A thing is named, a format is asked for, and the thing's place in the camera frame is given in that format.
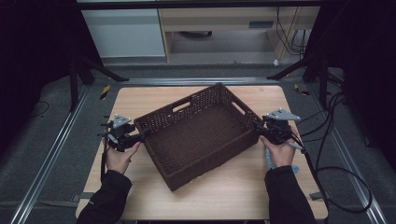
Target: black sleeve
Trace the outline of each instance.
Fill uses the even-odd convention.
[[[269,170],[265,175],[271,224],[317,223],[291,166]]]
[[[92,195],[87,206],[81,211],[77,224],[114,224],[119,221],[131,186],[128,177],[108,170],[104,175],[102,187]]]

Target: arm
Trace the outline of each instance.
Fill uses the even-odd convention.
[[[78,216],[77,224],[82,223],[116,223],[124,210],[128,192],[132,183],[125,171],[136,153],[140,142],[125,152],[110,148],[107,152],[106,167],[101,188],[96,191],[87,206]]]
[[[295,148],[288,143],[273,145],[264,136],[260,136],[260,139],[269,149],[272,161],[277,167],[269,170],[265,175],[265,185],[270,199],[271,223],[317,223],[308,200],[291,169]]]

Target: basket handle hole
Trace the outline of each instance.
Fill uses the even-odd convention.
[[[233,104],[233,106],[235,106],[235,108],[237,110],[239,110],[239,112],[241,112],[241,114],[243,114],[243,115],[246,114],[245,110],[243,110],[238,104],[236,104],[235,102],[232,102],[232,104]]]
[[[178,105],[178,106],[176,106],[176,107],[174,107],[173,108],[173,112],[181,112],[181,111],[183,111],[183,108],[186,108],[186,107],[188,107],[190,105],[190,102],[187,102],[187,103],[185,103],[185,104],[183,104],[183,105]]]

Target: brown object on floor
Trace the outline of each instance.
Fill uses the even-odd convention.
[[[219,83],[135,119],[134,124],[139,132],[152,130],[144,144],[174,191],[256,144],[254,119],[261,121]]]

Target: sleeve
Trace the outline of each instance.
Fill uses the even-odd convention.
[[[125,175],[108,170],[102,187],[95,192],[78,216],[77,224],[114,224],[120,220],[132,183]]]
[[[291,166],[269,170],[265,175],[271,224],[316,224],[314,214],[301,191]]]

